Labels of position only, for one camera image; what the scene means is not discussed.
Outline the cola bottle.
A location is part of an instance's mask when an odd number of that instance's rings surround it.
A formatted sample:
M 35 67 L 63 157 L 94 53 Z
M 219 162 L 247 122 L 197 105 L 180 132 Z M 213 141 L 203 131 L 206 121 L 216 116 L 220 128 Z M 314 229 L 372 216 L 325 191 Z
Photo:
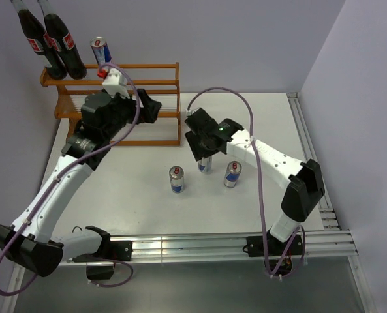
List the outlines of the cola bottle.
M 49 1 L 37 1 L 44 16 L 48 36 L 54 44 L 65 68 L 72 79 L 86 77 L 87 70 L 80 58 L 76 43 L 64 21 L 57 15 Z
M 49 77 L 54 80 L 65 78 L 67 76 L 66 68 L 51 45 L 45 28 L 23 1 L 12 0 L 10 2 L 19 17 L 22 31 L 28 43 L 40 57 Z

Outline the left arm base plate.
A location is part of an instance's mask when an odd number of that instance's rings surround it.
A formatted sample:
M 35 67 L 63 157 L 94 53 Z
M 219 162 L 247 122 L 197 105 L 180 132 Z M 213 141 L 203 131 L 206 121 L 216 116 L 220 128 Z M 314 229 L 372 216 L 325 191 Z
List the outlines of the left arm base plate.
M 132 241 L 112 241 L 108 250 L 102 256 L 84 254 L 73 258 L 74 263 L 93 262 L 101 260 L 130 261 L 132 256 Z

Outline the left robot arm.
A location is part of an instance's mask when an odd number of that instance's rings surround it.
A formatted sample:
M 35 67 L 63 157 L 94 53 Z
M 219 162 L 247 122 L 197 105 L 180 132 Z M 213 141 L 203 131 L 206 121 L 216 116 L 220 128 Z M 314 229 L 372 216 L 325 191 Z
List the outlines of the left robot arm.
M 25 212 L 11 225 L 0 225 L 0 248 L 8 260 L 46 277 L 61 261 L 87 255 L 105 260 L 111 235 L 98 227 L 54 239 L 53 230 L 69 201 L 110 151 L 110 141 L 125 126 L 154 123 L 162 104 L 138 89 L 139 100 L 102 90 L 85 98 L 81 119 L 67 140 L 55 170 Z

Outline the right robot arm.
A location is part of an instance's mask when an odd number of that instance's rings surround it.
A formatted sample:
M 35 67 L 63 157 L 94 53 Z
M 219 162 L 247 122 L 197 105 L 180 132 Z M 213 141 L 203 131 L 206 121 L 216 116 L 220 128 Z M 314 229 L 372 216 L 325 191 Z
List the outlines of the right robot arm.
M 190 129 L 185 137 L 196 161 L 223 153 L 257 168 L 285 190 L 281 213 L 266 240 L 270 252 L 283 253 L 294 230 L 307 220 L 325 194 L 319 163 L 292 158 L 256 139 L 231 119 L 217 123 L 202 108 L 190 111 L 185 124 Z

